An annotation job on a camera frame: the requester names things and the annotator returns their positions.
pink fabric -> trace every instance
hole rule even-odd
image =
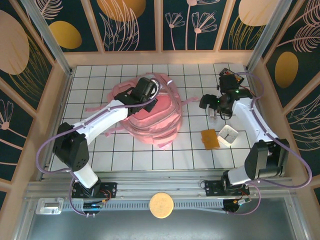
[[[199,98],[196,97],[196,96],[190,97],[187,100],[182,102],[182,106],[187,105],[187,104],[189,104],[189,103],[191,103],[193,101],[199,101]]]
[[[104,135],[108,137],[115,131],[126,129],[141,142],[154,144],[165,150],[177,137],[182,125],[182,106],[196,101],[198,98],[192,97],[182,102],[174,81],[168,85],[168,82],[171,81],[168,75],[163,73],[147,73],[146,75],[154,75],[162,85],[162,89],[157,96],[158,101],[156,105],[151,112],[142,109],[136,114],[120,121],[120,127],[111,128]],[[107,95],[107,101],[110,103],[117,94],[135,87],[139,78],[136,77],[114,86],[112,91]],[[91,107],[85,110],[86,112],[95,112],[104,107]]]
[[[103,109],[105,106],[96,106],[96,107],[86,107],[85,108],[85,111],[87,113],[90,113],[90,112],[97,112],[97,111],[100,111],[101,109]]]
[[[106,137],[109,137],[111,134],[115,133],[116,131],[124,130],[125,128],[123,126],[113,127],[109,128],[107,132],[104,133]]]

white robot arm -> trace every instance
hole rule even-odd
[[[218,98],[215,95],[206,94],[201,98],[199,107],[206,109],[209,105],[209,108],[217,111],[221,116],[237,118],[246,130],[251,148],[243,166],[223,173],[221,177],[223,190],[239,189],[241,185],[258,178],[283,176],[289,153],[264,132],[263,128],[271,137],[278,139],[253,104],[251,92],[248,89],[239,89],[234,75],[221,76],[219,80],[222,96]],[[286,139],[278,140],[289,147]]]
[[[59,126],[58,134],[77,128],[55,140],[53,153],[72,170],[87,196],[94,197],[99,192],[101,184],[88,164],[88,145],[117,122],[142,109],[148,112],[152,110],[162,86],[152,76],[150,77],[150,79],[141,77],[135,87],[119,93],[107,106],[87,119],[73,125],[64,122]]]

round cookie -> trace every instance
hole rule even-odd
[[[168,217],[174,209],[174,201],[168,194],[158,192],[151,198],[149,208],[156,218],[164,219]]]

grid floor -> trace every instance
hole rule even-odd
[[[205,94],[219,95],[219,73],[228,68],[243,72],[235,63],[219,64],[154,64],[154,65],[94,65],[78,66],[75,71],[62,122],[74,124],[89,117],[85,108],[107,103],[107,94],[114,85],[147,72],[168,74],[178,87],[182,100]],[[242,86],[249,87],[245,80]],[[220,149],[205,150],[201,131],[215,129],[218,134],[225,124],[239,132],[231,147],[220,143]],[[183,124],[171,147],[165,151],[134,139],[125,131],[109,137],[100,134],[90,145],[92,169],[96,172],[173,169],[230,169],[244,164],[250,151],[247,133],[236,116],[230,120],[219,118],[215,125],[208,119],[207,111],[192,102],[183,108]],[[51,171],[66,167],[52,156]]]

black bracket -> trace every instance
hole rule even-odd
[[[249,188],[246,188],[245,185],[239,186],[233,189],[225,190],[222,181],[204,181],[204,190],[207,197],[220,197],[220,196],[242,196],[244,193],[250,195]]]
[[[106,195],[109,197],[111,193],[111,198],[114,199],[117,194],[117,183],[116,182],[102,182],[100,184],[100,189],[98,193],[94,196],[95,199],[105,199]],[[72,198],[73,199],[91,199],[91,196],[88,196],[84,189],[81,187],[79,182],[73,184],[72,190]]]

